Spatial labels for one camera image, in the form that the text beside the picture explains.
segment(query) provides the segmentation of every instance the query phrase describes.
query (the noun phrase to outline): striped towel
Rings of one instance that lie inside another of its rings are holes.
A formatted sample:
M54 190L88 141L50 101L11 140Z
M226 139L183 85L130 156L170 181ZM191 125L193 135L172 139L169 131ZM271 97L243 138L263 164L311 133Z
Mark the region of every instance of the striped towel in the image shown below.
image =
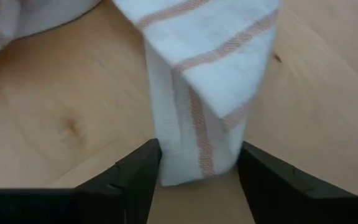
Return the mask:
M143 33L162 185L236 162L279 0L114 0Z
M68 22L100 0L0 0L0 50L11 40Z

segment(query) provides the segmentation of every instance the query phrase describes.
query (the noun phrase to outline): table surface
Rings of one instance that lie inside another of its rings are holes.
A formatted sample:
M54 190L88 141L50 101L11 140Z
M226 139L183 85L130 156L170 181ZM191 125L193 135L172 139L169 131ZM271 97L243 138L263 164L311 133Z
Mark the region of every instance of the table surface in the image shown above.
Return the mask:
M283 2L245 139L358 194L358 2ZM73 187L152 138L142 41L103 1L0 52L0 187Z

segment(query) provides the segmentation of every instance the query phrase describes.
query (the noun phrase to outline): folded towel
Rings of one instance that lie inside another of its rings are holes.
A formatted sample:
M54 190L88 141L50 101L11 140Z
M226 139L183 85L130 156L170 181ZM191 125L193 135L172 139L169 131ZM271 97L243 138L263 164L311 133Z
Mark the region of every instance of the folded towel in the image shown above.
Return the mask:
M143 33L162 185L236 162L279 0L114 0Z
M100 0L0 0L0 50L11 40L59 26Z

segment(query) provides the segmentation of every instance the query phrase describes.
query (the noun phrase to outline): kitchen towel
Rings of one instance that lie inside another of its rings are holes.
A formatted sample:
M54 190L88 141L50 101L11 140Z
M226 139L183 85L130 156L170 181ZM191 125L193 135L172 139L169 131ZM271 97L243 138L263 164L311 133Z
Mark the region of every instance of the kitchen towel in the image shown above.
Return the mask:
M279 0L114 0L143 33L160 181L229 170L270 57Z
M0 50L11 40L73 20L100 0L0 0Z

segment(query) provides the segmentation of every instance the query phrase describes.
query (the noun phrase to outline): tea towel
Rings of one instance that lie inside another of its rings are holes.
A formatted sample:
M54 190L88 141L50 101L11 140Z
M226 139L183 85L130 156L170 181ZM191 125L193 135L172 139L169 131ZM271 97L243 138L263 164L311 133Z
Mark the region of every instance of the tea towel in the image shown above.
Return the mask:
M143 33L162 185L229 170L275 35L279 0L114 0Z
M100 0L0 0L0 50L11 40L59 26Z

